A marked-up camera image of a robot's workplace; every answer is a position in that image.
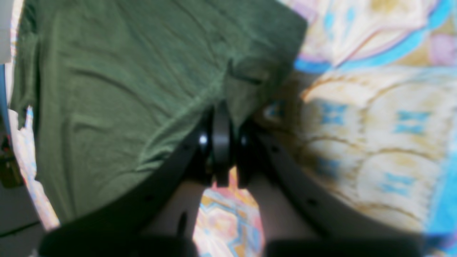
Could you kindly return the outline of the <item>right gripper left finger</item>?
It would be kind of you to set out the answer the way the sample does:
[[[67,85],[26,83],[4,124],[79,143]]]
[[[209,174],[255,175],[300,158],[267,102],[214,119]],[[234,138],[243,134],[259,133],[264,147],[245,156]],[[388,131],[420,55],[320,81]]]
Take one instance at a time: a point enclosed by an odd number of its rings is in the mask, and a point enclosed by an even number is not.
[[[165,212],[167,203],[185,182],[206,187],[209,134],[214,108],[206,109],[194,129],[168,159],[137,187],[113,203],[48,233],[40,257],[197,257],[191,236],[185,236],[188,210],[176,211],[170,232],[145,229]]]

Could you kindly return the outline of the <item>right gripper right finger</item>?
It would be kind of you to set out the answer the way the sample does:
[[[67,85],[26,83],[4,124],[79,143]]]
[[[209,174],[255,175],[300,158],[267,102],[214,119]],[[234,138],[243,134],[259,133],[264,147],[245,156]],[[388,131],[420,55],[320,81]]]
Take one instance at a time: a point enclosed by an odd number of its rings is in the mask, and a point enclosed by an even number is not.
[[[276,138],[251,121],[234,136],[227,104],[214,110],[214,174],[256,200],[264,257],[419,257],[422,238],[364,216],[304,174]]]

